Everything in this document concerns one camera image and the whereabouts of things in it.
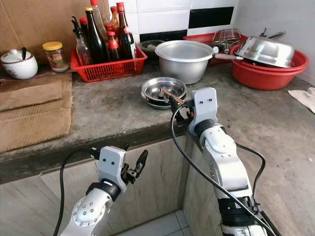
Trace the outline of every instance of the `small metal bowl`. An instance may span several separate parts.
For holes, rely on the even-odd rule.
[[[149,79],[142,85],[142,93],[149,99],[158,102],[165,102],[160,96],[160,88],[163,88],[179,98],[183,98],[187,93],[186,85],[178,79],[170,77],[157,77]]]
[[[150,106],[160,110],[170,109],[171,107],[168,96],[161,92],[160,88],[169,91],[181,99],[184,99],[187,94],[187,87],[180,80],[169,77],[158,77],[147,80],[142,85],[141,97]]]

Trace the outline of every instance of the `black cable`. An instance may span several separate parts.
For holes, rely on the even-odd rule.
[[[260,169],[258,170],[258,172],[257,172],[257,174],[256,174],[256,177],[255,177],[255,180],[254,180],[254,184],[253,184],[253,186],[252,186],[252,196],[253,196],[253,198],[255,199],[256,186],[257,186],[258,180],[259,180],[259,178],[260,178],[262,172],[263,172],[264,169],[265,169],[266,160],[265,160],[264,156],[263,156],[261,153],[259,153],[258,151],[255,151],[255,150],[253,150],[253,149],[251,149],[251,148],[249,148],[249,147],[246,147],[246,146],[243,146],[243,145],[241,145],[241,144],[238,144],[237,142],[235,142],[235,144],[236,144],[236,146],[238,146],[239,148],[244,149],[244,150],[246,150],[246,151],[249,151],[249,152],[251,152],[251,153],[253,153],[253,154],[259,156],[260,159],[261,159],[261,166],[260,166]]]
[[[237,198],[235,198],[232,194],[230,194],[226,189],[221,187],[217,182],[215,182],[213,179],[211,179],[206,173],[204,173],[197,165],[194,163],[194,161],[187,155],[187,153],[181,148],[180,144],[176,140],[175,132],[174,132],[174,119],[175,115],[183,108],[183,106],[179,106],[177,110],[173,113],[172,118],[171,118],[171,135],[173,138],[173,141],[177,147],[177,149],[181,152],[181,154],[184,156],[184,158],[190,163],[194,169],[201,174],[208,182],[210,182],[214,187],[222,191],[224,194],[226,194],[230,199],[232,199],[235,203],[237,203],[246,213],[248,213],[250,216],[254,217],[255,220],[259,225],[264,227],[268,233],[272,236],[276,236],[275,233],[257,216],[255,216],[250,210],[247,209],[246,206],[244,206]]]
[[[55,227],[55,231],[54,231],[53,236],[57,236],[58,231],[59,231],[59,228],[60,228],[61,221],[63,220],[63,208],[64,208],[63,170],[64,170],[64,166],[66,165],[67,161],[68,161],[74,154],[76,154],[76,153],[78,153],[78,152],[87,152],[87,153],[90,153],[89,151],[83,150],[83,149],[79,149],[79,150],[73,151],[72,153],[70,153],[70,154],[63,160],[63,163],[61,164],[61,167],[60,167],[60,175],[59,175],[59,178],[60,178],[60,210],[59,210],[59,217],[58,217],[58,221],[57,221],[57,224],[56,224],[56,227]]]

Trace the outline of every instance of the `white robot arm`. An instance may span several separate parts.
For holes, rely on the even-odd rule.
[[[145,150],[139,157],[136,168],[129,169],[125,163],[126,151],[117,147],[92,149],[92,157],[98,159],[99,182],[92,183],[86,196],[79,200],[72,211],[71,219],[61,236],[100,236],[107,225],[111,206],[127,184],[134,183],[141,174],[148,156]]]

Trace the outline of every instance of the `brown stick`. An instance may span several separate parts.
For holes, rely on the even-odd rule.
[[[169,91],[163,89],[163,88],[160,88],[160,90],[162,90],[165,94],[169,95],[169,96],[172,96],[175,98],[175,100],[180,103],[181,105],[183,105],[185,103],[184,100],[180,99],[179,97],[175,96],[174,94],[170,93]]]

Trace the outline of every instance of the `tiled wall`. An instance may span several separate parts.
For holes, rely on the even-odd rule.
[[[125,3],[127,22],[136,42],[164,32],[169,38],[231,28],[239,0],[108,0]]]

